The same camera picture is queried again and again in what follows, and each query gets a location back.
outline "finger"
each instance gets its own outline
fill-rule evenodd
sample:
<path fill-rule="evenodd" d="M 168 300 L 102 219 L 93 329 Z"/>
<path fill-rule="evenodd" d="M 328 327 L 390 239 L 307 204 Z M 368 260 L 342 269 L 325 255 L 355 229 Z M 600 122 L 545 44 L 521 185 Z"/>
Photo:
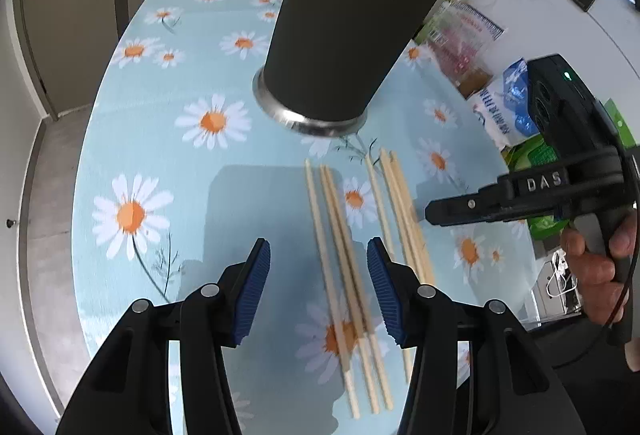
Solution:
<path fill-rule="evenodd" d="M 620 283 L 605 283 L 602 285 L 579 285 L 578 290 L 582 295 L 584 311 L 591 321 L 598 325 L 604 325 L 609 319 L 609 315 L 613 307 L 620 298 L 623 285 Z M 615 320 L 622 319 L 622 307 L 629 299 L 628 292 L 622 303 L 621 309 L 618 311 Z"/>
<path fill-rule="evenodd" d="M 581 256 L 568 255 L 566 262 L 578 281 L 586 285 L 609 282 L 616 274 L 616 266 L 613 262 L 595 253 L 583 253 Z"/>
<path fill-rule="evenodd" d="M 572 227 L 562 230 L 560 245 L 568 255 L 580 256 L 584 253 L 584 237 Z"/>
<path fill-rule="evenodd" d="M 638 227 L 638 214 L 633 211 L 629 213 L 609 240 L 609 250 L 614 258 L 624 258 L 631 256 L 636 243 L 636 230 Z"/>

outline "wooden chopstick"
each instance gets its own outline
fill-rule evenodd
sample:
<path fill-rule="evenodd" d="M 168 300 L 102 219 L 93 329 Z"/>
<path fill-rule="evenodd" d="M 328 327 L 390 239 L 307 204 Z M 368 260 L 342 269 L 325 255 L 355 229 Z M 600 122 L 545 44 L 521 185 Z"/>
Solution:
<path fill-rule="evenodd" d="M 376 384 L 373 379 L 373 373 L 371 371 L 371 361 L 369 358 L 369 351 L 367 350 L 367 337 L 365 336 L 365 329 L 362 323 L 362 316 L 360 310 L 360 304 L 358 303 L 358 297 L 356 295 L 356 289 L 354 286 L 353 275 L 351 274 L 348 255 L 346 252 L 346 246 L 342 232 L 340 230 L 340 224 L 338 223 L 338 210 L 337 203 L 334 200 L 332 193 L 330 177 L 326 166 L 320 166 L 320 180 L 322 181 L 322 189 L 324 191 L 324 198 L 326 200 L 326 208 L 329 214 L 329 223 L 334 234 L 335 250 L 338 253 L 338 262 L 340 266 L 340 274 L 342 275 L 342 282 L 344 284 L 344 293 L 347 297 L 347 304 L 351 313 L 351 320 L 356 330 L 356 336 L 358 339 L 358 346 L 360 348 L 360 360 L 362 362 L 362 370 L 364 372 L 364 381 L 369 394 L 369 402 L 371 404 L 371 411 L 374 414 L 380 413 L 380 405 L 378 404 L 378 395 L 376 393 Z"/>
<path fill-rule="evenodd" d="M 371 318 L 369 302 L 367 300 L 367 296 L 364 291 L 364 285 L 362 283 L 362 278 L 360 276 L 360 271 L 358 270 L 358 266 L 356 263 L 356 256 L 353 250 L 353 241 L 351 241 L 351 230 L 347 225 L 344 211 L 342 209 L 342 206 L 340 205 L 340 200 L 338 199 L 338 192 L 335 189 L 334 178 L 327 166 L 324 167 L 324 173 L 326 175 L 326 180 L 332 196 L 334 207 L 337 211 L 338 227 L 340 228 L 340 235 L 346 247 L 348 266 L 351 271 L 351 277 L 355 285 L 356 296 L 360 304 L 360 309 L 362 311 L 367 338 L 369 339 L 369 343 L 371 345 L 373 360 L 376 366 L 376 373 L 378 374 L 380 388 L 382 389 L 382 397 L 385 401 L 385 407 L 391 410 L 394 407 L 394 401 L 391 395 L 389 381 L 386 376 L 385 364 L 382 359 L 382 354 L 380 353 L 380 346 L 378 344 L 378 337 L 376 336 L 376 329 L 373 325 L 373 319 Z"/>
<path fill-rule="evenodd" d="M 318 241 L 322 275 L 324 276 L 324 285 L 326 287 L 326 295 L 329 301 L 329 311 L 331 313 L 332 321 L 334 322 L 335 339 L 338 344 L 338 359 L 340 360 L 342 375 L 344 377 L 344 388 L 347 390 L 347 396 L 351 406 L 351 414 L 353 415 L 353 418 L 358 419 L 360 418 L 360 408 L 358 407 L 358 398 L 356 396 L 356 389 L 353 382 L 353 372 L 351 371 L 349 359 L 347 357 L 347 342 L 344 338 L 344 330 L 342 329 L 342 318 L 340 317 L 338 297 L 335 293 L 334 277 L 329 266 L 329 253 L 326 246 L 324 228 L 322 227 L 322 218 L 320 215 L 320 208 L 318 206 L 318 196 L 316 195 L 313 173 L 311 172 L 311 164 L 308 159 L 305 160 L 305 174 L 306 187 L 309 192 L 309 203 L 311 204 L 311 216 L 316 230 L 316 240 Z"/>
<path fill-rule="evenodd" d="M 422 273 L 422 275 L 420 276 L 420 283 L 435 285 L 435 277 L 433 275 L 431 258 L 429 256 L 429 251 L 427 250 L 426 240 L 424 239 L 424 235 L 422 234 L 422 230 L 420 229 L 420 225 L 418 224 L 418 217 L 415 213 L 414 202 L 412 201 L 409 187 L 406 183 L 406 179 L 404 178 L 402 166 L 400 165 L 400 161 L 398 160 L 398 157 L 394 152 L 390 153 L 390 159 L 391 167 L 393 168 L 394 176 L 396 177 L 396 182 L 398 183 L 398 187 L 400 190 L 400 195 L 404 202 L 404 207 L 407 211 L 407 218 L 410 222 L 408 224 L 408 227 L 411 229 L 417 249 L 417 252 L 415 253 L 417 255 L 415 262 L 418 266 L 418 271 Z"/>

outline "light blue tablecloth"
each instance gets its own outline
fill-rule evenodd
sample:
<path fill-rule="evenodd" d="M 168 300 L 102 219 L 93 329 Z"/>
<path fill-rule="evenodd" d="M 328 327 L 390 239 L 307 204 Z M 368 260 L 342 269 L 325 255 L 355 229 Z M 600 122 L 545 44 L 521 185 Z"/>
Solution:
<path fill-rule="evenodd" d="M 366 243 L 382 233 L 362 157 L 371 145 L 374 157 L 380 147 L 395 151 L 419 212 L 433 198 L 494 182 L 506 168 L 462 97 L 411 44 L 357 135 L 311 138 L 271 120 L 254 100 L 252 79 L 264 64 L 280 1 L 146 0 L 131 21 L 98 92 L 76 181 L 72 255 L 82 328 L 94 355 L 132 301 L 183 299 L 217 281 L 226 265 L 246 259 L 256 238 L 267 238 L 271 272 L 251 335 L 238 349 L 225 350 L 244 432 L 388 435 L 398 426 L 407 384 L 366 269 Z M 300 46 L 318 53 L 313 36 Z M 392 411 L 370 413 L 354 363 L 362 417 L 351 418 L 332 351 L 305 158 L 329 164 L 340 180 L 380 323 Z M 386 214 L 399 256 L 388 201 Z M 500 298 L 514 311 L 522 307 L 537 276 L 524 224 L 441 228 L 423 221 L 421 227 L 437 287 L 452 299 L 484 304 Z M 334 270 L 339 282 L 335 256 Z M 169 371 L 179 435 L 175 345 Z"/>

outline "metal rim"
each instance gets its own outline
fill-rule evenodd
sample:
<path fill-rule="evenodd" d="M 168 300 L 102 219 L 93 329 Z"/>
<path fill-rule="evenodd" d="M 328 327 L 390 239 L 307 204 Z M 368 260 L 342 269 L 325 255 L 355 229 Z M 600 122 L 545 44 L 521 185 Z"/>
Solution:
<path fill-rule="evenodd" d="M 367 120 L 367 110 L 362 115 L 349 120 L 331 122 L 311 119 L 289 110 L 269 91 L 264 82 L 264 67 L 254 76 L 254 95 L 264 112 L 272 119 L 294 131 L 320 137 L 339 137 L 357 132 Z"/>

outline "orange flower center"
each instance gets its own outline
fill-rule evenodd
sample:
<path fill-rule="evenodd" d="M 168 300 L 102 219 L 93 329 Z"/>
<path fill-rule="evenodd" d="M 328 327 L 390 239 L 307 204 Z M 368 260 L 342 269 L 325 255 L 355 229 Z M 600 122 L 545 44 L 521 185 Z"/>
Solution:
<path fill-rule="evenodd" d="M 447 168 L 447 161 L 444 160 L 444 157 L 437 152 L 431 152 L 431 162 L 433 162 L 433 165 L 439 170 L 444 171 Z"/>
<path fill-rule="evenodd" d="M 342 331 L 344 332 L 344 340 L 347 344 L 347 351 L 351 354 L 358 341 L 356 336 L 356 329 L 353 323 L 350 321 L 342 322 Z M 335 337 L 335 328 L 333 325 L 329 325 L 326 328 L 326 335 L 324 336 L 324 351 L 332 352 L 334 355 L 338 355 L 338 340 Z"/>
<path fill-rule="evenodd" d="M 133 235 L 142 225 L 145 219 L 145 210 L 135 200 L 126 202 L 118 210 L 116 221 L 120 228 L 125 232 Z"/>
<path fill-rule="evenodd" d="M 254 46 L 254 42 L 249 38 L 238 38 L 236 40 L 236 47 L 239 49 L 250 49 Z"/>
<path fill-rule="evenodd" d="M 226 126 L 226 117 L 219 111 L 207 111 L 200 120 L 200 127 L 211 133 L 218 133 Z"/>
<path fill-rule="evenodd" d="M 436 110 L 433 110 L 433 115 L 440 122 L 447 122 L 447 116 L 444 115 L 444 112 L 442 110 L 438 110 L 436 108 Z"/>
<path fill-rule="evenodd" d="M 126 58 L 139 58 L 142 52 L 145 51 L 144 45 L 129 45 L 124 49 L 124 57 Z"/>
<path fill-rule="evenodd" d="M 347 191 L 344 199 L 353 209 L 360 209 L 364 204 L 364 198 L 357 191 Z"/>
<path fill-rule="evenodd" d="M 475 264 L 480 259 L 476 244 L 471 238 L 465 238 L 462 243 L 460 243 L 460 253 L 469 265 Z"/>

